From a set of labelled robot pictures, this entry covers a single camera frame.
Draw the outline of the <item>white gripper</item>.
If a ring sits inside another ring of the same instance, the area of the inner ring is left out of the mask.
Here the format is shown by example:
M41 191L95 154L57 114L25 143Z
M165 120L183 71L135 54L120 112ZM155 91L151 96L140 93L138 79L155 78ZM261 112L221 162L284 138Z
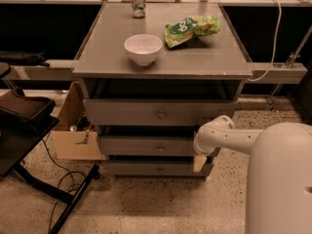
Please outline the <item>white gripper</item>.
M221 125L212 121L204 124L194 134L193 147L195 150L193 172L200 173L207 161L207 156L210 156L216 149L217 134Z

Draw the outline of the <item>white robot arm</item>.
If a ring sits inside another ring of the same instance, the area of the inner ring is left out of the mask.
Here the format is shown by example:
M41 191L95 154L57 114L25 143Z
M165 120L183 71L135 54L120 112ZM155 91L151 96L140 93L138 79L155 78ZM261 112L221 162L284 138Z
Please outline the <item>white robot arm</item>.
M245 234L312 234L312 126L239 130L222 115L194 135L193 171L218 148L250 156Z

